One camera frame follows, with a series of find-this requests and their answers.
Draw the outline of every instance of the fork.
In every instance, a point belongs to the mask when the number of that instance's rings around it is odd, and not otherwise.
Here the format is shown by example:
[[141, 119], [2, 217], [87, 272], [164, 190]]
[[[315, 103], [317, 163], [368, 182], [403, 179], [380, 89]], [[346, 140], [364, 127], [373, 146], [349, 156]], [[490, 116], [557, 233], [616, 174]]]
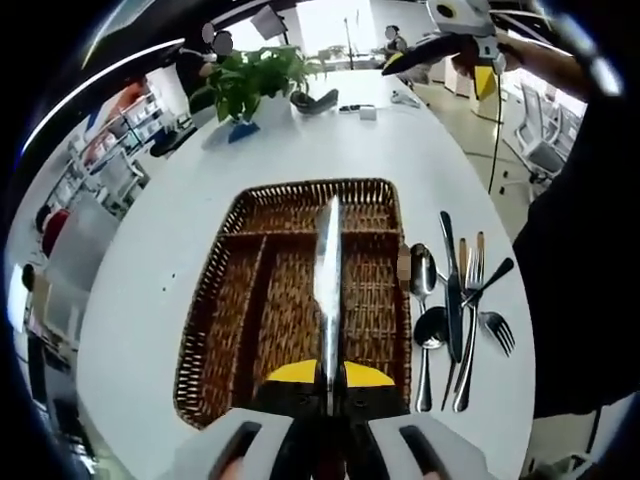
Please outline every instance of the fork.
[[481, 312], [480, 324], [483, 325], [489, 334], [500, 344], [505, 355], [508, 357], [516, 347], [516, 339], [507, 321], [496, 312]]
[[[469, 263], [467, 268], [467, 278], [465, 289], [467, 295], [473, 294], [482, 287], [484, 280], [484, 238], [478, 235], [478, 248], [470, 249]], [[456, 394], [453, 400], [454, 412], [462, 412], [469, 406], [469, 390], [471, 389], [471, 366], [473, 364], [473, 353], [476, 343], [476, 332], [478, 327], [478, 303], [480, 298], [476, 298], [469, 303], [471, 318], [469, 320], [469, 335], [465, 346], [464, 355], [462, 357], [462, 367], [460, 375], [456, 382], [454, 392]]]

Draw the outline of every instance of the desk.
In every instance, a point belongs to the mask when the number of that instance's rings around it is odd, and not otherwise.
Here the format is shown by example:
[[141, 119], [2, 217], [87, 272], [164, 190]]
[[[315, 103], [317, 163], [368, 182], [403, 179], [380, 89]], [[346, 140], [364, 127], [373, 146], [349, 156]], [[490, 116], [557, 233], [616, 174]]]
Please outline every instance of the desk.
[[[87, 413], [116, 456], [139, 480], [155, 478], [194, 430], [173, 406], [182, 329], [198, 276], [233, 198], [262, 184], [318, 178], [381, 177], [400, 201], [407, 243], [424, 242], [445, 269], [439, 211], [453, 219], [456, 238], [484, 231], [491, 272], [513, 257], [493, 203], [461, 148], [437, 118], [392, 105], [393, 90], [411, 92], [378, 71], [318, 75], [316, 98], [340, 90], [340, 105], [373, 103], [377, 121], [335, 109], [317, 117], [294, 114], [234, 144], [203, 150], [215, 128], [203, 126], [167, 161], [122, 221], [95, 280], [78, 355], [78, 391]], [[438, 286], [430, 305], [443, 304]], [[469, 409], [434, 408], [433, 415], [478, 446], [500, 479], [517, 478], [533, 416], [535, 361], [531, 321], [518, 270], [491, 287], [483, 310], [509, 320], [518, 346], [510, 359], [478, 338]], [[412, 301], [412, 318], [417, 319]], [[420, 351], [412, 357], [415, 399]], [[431, 354], [434, 404], [444, 392], [446, 349]]]

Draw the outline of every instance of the cutlery tray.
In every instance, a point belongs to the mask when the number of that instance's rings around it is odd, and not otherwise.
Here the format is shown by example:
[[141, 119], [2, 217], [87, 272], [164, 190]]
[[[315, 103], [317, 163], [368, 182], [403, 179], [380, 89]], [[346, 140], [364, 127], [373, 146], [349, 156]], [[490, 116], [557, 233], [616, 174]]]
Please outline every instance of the cutlery tray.
[[202, 429], [246, 405], [268, 375], [315, 359], [315, 219], [342, 207], [345, 359], [411, 385], [408, 293], [396, 275], [403, 243], [397, 196], [384, 180], [290, 183], [245, 190], [205, 262], [185, 324], [174, 385], [178, 415]]

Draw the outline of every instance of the floor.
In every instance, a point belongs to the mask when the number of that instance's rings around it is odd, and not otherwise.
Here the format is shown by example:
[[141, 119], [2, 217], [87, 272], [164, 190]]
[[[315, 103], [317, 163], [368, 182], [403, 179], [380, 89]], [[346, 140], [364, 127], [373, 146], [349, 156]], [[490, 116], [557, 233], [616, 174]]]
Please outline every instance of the floor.
[[[469, 108], [469, 101], [455, 96], [442, 85], [418, 86], [416, 93], [429, 103], [431, 111], [440, 119], [449, 133], [465, 151], [485, 187], [489, 185], [495, 146], [496, 123], [477, 117]], [[505, 181], [504, 170], [509, 171], [509, 181], [526, 180], [527, 170], [515, 153], [502, 141], [498, 145], [498, 160], [491, 198], [509, 237], [513, 240], [526, 221], [528, 190], [525, 185], [512, 185], [500, 195]], [[562, 415], [533, 423], [527, 459], [523, 474], [532, 464], [553, 463], [572, 452], [584, 452], [587, 448], [594, 415]]]

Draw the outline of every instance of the potted plant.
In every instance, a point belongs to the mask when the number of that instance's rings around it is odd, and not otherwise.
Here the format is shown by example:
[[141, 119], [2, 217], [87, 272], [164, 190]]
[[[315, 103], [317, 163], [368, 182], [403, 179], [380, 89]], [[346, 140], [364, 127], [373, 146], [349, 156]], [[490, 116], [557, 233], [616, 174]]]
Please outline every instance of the potted plant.
[[235, 122], [251, 123], [267, 99], [281, 97], [286, 101], [292, 88], [306, 93], [307, 76], [321, 70], [322, 61], [305, 57], [294, 46], [234, 51], [216, 65], [207, 85], [191, 96], [190, 104], [194, 109], [214, 105], [219, 121], [231, 117]]

